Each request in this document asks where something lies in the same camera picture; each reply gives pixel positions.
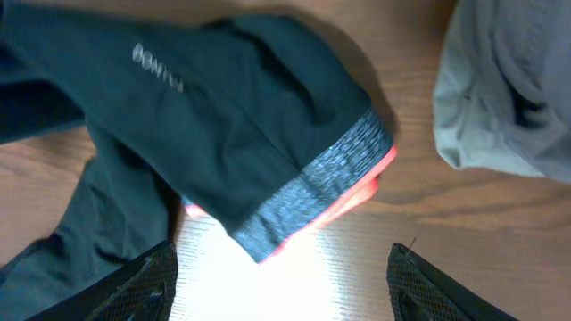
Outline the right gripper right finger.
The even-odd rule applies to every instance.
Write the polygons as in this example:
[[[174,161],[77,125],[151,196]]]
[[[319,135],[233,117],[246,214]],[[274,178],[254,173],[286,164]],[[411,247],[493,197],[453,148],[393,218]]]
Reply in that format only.
[[[386,281],[396,321],[516,321],[401,243],[392,246]]]

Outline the black leggings with coral waistband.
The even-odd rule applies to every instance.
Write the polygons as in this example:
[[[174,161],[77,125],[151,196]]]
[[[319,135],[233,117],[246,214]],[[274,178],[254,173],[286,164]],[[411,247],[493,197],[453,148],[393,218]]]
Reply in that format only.
[[[1,317],[86,290],[170,235],[177,201],[256,262],[367,200],[396,151],[367,92],[284,16],[185,28],[5,1],[1,139],[85,125],[62,221],[1,270]]]

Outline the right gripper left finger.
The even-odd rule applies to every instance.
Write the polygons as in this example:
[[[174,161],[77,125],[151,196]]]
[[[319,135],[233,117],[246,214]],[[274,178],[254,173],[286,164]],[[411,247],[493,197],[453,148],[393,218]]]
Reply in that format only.
[[[32,321],[168,321],[176,295],[175,244],[163,241]]]

